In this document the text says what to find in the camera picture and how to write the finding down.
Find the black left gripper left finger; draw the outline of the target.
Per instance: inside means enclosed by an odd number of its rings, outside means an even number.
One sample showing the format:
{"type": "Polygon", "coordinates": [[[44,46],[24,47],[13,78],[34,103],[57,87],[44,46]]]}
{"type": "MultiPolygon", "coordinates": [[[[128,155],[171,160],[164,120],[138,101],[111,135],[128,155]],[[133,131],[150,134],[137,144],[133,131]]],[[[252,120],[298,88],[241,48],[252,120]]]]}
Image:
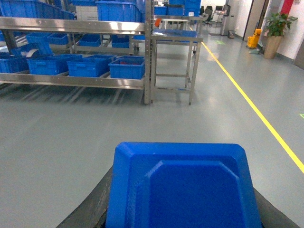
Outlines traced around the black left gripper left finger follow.
{"type": "Polygon", "coordinates": [[[104,228],[110,198],[113,168],[110,168],[84,201],[59,225],[59,228],[104,228]]]}

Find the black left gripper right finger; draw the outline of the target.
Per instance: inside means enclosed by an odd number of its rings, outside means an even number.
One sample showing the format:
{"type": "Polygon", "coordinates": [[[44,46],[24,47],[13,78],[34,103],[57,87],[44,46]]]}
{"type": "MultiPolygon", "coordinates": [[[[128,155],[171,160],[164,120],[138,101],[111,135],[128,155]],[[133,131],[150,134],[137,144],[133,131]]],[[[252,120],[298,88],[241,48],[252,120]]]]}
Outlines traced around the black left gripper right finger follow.
{"type": "Polygon", "coordinates": [[[255,188],[254,193],[263,228],[300,228],[255,188]]]}

